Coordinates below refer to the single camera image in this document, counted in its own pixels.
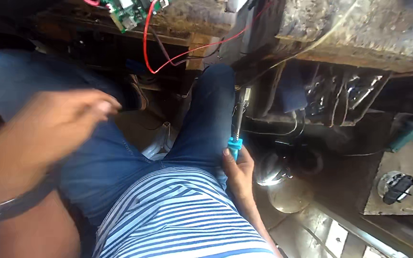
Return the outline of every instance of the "blue and white striped shirt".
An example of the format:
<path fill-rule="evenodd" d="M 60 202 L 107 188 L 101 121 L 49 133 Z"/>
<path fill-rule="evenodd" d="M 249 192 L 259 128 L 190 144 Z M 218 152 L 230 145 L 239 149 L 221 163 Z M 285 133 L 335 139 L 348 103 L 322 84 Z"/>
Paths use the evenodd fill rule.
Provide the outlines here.
<path fill-rule="evenodd" d="M 171 167 L 120 197 L 97 232 L 94 257 L 275 256 L 210 173 Z"/>

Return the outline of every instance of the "green circuit board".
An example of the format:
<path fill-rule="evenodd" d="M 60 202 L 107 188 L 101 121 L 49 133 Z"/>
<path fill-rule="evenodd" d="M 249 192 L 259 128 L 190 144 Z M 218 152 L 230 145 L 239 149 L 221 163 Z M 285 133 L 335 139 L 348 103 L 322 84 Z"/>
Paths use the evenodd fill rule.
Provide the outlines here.
<path fill-rule="evenodd" d="M 169 5 L 170 0 L 158 1 L 154 6 L 157 12 Z M 109 8 L 109 14 L 118 27 L 124 33 L 133 29 L 147 17 L 147 11 L 151 5 L 151 0 L 101 0 Z"/>

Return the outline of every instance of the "red wire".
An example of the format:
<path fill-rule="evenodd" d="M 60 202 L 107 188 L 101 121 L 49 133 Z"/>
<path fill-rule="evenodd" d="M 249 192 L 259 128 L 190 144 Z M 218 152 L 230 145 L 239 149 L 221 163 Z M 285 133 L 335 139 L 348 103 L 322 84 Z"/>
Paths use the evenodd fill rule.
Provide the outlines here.
<path fill-rule="evenodd" d="M 100 5 L 100 0 L 93 1 L 93 0 L 83 0 L 84 2 L 88 3 L 89 5 L 93 6 L 99 6 Z"/>
<path fill-rule="evenodd" d="M 267 9 L 272 5 L 272 3 L 273 3 L 272 1 L 269 1 L 269 2 L 264 6 L 264 8 L 256 15 L 256 17 L 253 19 L 253 21 L 251 22 L 251 24 L 247 25 L 241 32 L 235 34 L 234 36 L 232 36 L 232 37 L 230 37 L 230 38 L 228 38 L 228 39 L 219 41 L 219 42 L 215 42 L 215 43 L 211 43 L 211 44 L 206 44 L 206 45 L 197 47 L 197 48 L 195 48 L 195 49 L 193 49 L 193 50 L 189 50 L 189 51 L 187 51 L 187 52 L 184 52 L 184 53 L 182 53 L 182 54 L 179 54 L 179 55 L 173 57 L 172 59 L 168 60 L 168 61 L 167 61 L 166 63 L 164 63 L 161 67 L 159 67 L 156 71 L 154 71 L 154 70 L 152 70 L 152 68 L 151 68 L 151 66 L 150 66 L 150 64 L 149 64 L 148 55 L 147 55 L 147 44 L 146 44 L 146 40 L 147 40 L 147 36 L 148 36 L 148 27 L 149 27 L 149 21 L 151 20 L 151 16 L 152 16 L 152 10 L 154 9 L 154 6 L 156 5 L 157 1 L 158 1 L 158 0 L 153 0 L 152 3 L 151 3 L 151 6 L 149 6 L 148 15 L 147 15 L 147 17 L 146 17 L 145 31 L 144 31 L 144 34 L 143 34 L 143 54 L 144 54 L 144 56 L 145 56 L 146 67 L 149 69 L 149 71 L 150 71 L 151 73 L 154 73 L 154 74 L 158 73 L 158 72 L 160 71 L 160 69 L 164 68 L 166 65 L 168 65 L 169 63 L 171 63 L 174 59 L 176 59 L 176 58 L 178 58 L 178 57 L 180 57 L 180 56 L 183 56 L 183 55 L 185 55 L 185 54 L 188 54 L 188 53 L 190 53 L 190 52 L 192 52 L 192 51 L 195 51 L 195 50 L 198 50 L 198 49 L 201 49 L 201 48 L 204 48 L 204 47 L 209 47 L 209 46 L 212 46 L 212 45 L 221 44 L 221 43 L 227 42 L 227 41 L 229 41 L 229 40 L 232 40 L 232 39 L 234 39 L 234 38 L 237 38 L 237 37 L 240 36 L 242 33 L 244 33 L 246 30 L 248 30 L 249 27 L 252 26 L 252 25 L 254 24 L 254 22 L 261 16 L 261 14 L 262 14 L 265 10 L 267 10 Z"/>

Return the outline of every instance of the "blue jeans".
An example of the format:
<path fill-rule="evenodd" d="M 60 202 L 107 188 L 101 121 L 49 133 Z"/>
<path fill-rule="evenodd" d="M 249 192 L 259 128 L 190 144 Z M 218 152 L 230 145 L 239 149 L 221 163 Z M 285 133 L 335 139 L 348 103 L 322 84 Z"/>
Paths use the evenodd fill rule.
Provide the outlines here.
<path fill-rule="evenodd" d="M 10 120 L 37 91 L 96 88 L 135 108 L 136 93 L 123 98 L 110 80 L 54 56 L 0 50 L 0 115 Z M 110 119 L 61 162 L 60 190 L 90 223 L 99 226 L 114 203 L 138 179 L 165 167 L 198 167 L 225 188 L 222 149 L 230 137 L 234 108 L 234 73 L 226 65 L 209 67 L 192 91 L 192 103 L 172 150 L 161 161 L 145 158 Z"/>

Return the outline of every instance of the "white plastic part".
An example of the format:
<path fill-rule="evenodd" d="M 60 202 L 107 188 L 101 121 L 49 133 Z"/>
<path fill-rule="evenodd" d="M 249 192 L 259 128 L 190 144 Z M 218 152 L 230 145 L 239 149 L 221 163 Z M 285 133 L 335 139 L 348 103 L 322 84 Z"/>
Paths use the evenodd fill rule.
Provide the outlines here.
<path fill-rule="evenodd" d="M 169 152 L 173 147 L 173 141 L 170 140 L 170 123 L 165 122 L 162 126 L 158 128 L 156 137 L 152 143 L 144 149 L 141 154 L 150 160 L 163 159 L 165 156 L 158 155 L 161 149 Z"/>

